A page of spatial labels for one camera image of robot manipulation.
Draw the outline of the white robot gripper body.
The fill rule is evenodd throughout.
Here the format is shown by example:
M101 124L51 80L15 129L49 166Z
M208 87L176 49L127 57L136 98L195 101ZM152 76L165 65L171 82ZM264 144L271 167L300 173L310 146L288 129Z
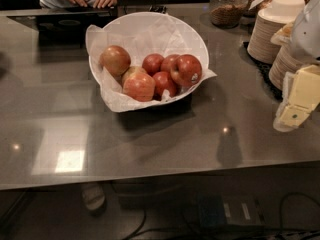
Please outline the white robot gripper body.
M291 32L290 50L297 60L320 63L320 0L310 0L297 16Z

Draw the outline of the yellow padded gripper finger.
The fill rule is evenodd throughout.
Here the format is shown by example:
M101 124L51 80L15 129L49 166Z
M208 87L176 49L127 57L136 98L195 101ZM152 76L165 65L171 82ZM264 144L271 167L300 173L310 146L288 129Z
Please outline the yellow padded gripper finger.
M280 28L276 33L273 34L273 36L271 37L271 42L279 46L289 44L293 25L293 22L285 24L282 28Z
M282 97L273 127L289 132L299 128L320 104L320 67L309 65L295 73L287 72Z

